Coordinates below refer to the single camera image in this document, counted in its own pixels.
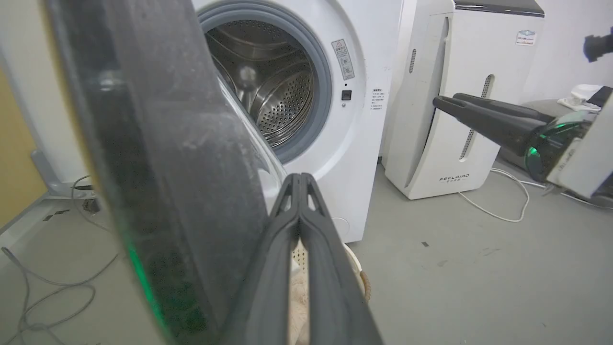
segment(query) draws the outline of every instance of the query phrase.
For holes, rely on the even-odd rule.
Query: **sticker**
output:
[[[515,44],[517,45],[534,45],[536,43],[536,31],[522,30],[517,33]]]
[[[573,138],[573,141],[571,141],[570,145],[566,148],[560,159],[554,165],[554,168],[551,169],[549,175],[547,175],[547,180],[549,182],[553,182],[554,184],[559,183],[558,176],[562,170],[564,170],[564,167],[566,164],[568,164],[568,161],[570,161],[573,157],[575,151],[579,147],[579,144],[581,144],[581,140],[581,138]]]
[[[345,44],[344,39],[332,42],[332,48],[337,54],[338,64],[341,66],[341,72],[343,73],[343,80],[351,79],[356,75],[353,73],[353,64],[351,63],[351,57],[349,57],[349,50]]]
[[[383,89],[374,88],[373,97],[370,100],[370,110],[383,110],[384,103],[385,103],[385,92],[383,92]]]

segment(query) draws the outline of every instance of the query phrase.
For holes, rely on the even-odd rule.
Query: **gray floor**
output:
[[[408,201],[378,168],[364,240],[351,247],[370,278],[370,306],[386,344],[613,343],[613,212],[529,191],[525,220],[507,223],[457,195]],[[493,174],[467,195],[507,218],[524,202],[513,181]],[[50,279],[83,279],[118,252],[111,235],[74,210],[38,220],[33,231],[15,253]],[[0,343],[15,333],[25,294],[19,271],[2,260]],[[163,343],[124,254],[93,285],[92,305],[53,329],[63,341]],[[53,287],[34,281],[32,289],[38,298]],[[87,297],[86,290],[63,293],[31,319],[58,320]],[[41,332],[25,337],[53,344]]]
[[[351,247],[386,344],[613,343],[613,212],[528,191],[509,223],[458,195],[409,201],[378,167]],[[525,201],[497,174],[466,195],[510,219]]]

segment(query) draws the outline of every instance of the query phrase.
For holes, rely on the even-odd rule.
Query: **warning label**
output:
[[[344,39],[332,42],[332,48],[337,54],[338,64],[341,66],[341,72],[343,73],[343,80],[351,79],[356,75],[353,73],[353,64],[351,63],[351,57],[349,57],[349,50]]]
[[[383,104],[385,103],[385,92],[383,92],[383,89],[374,88],[372,96],[370,110],[383,110]]]
[[[536,43],[536,32],[532,30],[521,30],[517,33],[515,44],[534,45]]]

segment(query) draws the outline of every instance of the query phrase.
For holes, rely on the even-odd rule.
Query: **washing machine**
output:
[[[289,173],[364,235],[402,0],[193,0],[213,61]]]

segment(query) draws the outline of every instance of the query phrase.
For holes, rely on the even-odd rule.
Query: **laundry basket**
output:
[[[368,302],[370,300],[370,281],[368,281],[368,276],[366,273],[364,273],[364,271],[362,271],[362,265],[360,265],[360,261],[358,261],[353,251],[346,244],[343,244],[343,247],[345,248],[345,252],[349,258],[351,269],[356,275],[357,283],[360,285],[360,288],[364,293],[366,302]],[[300,269],[308,274],[308,252],[302,245],[302,241],[298,241],[296,248],[292,252],[292,257],[299,265]]]

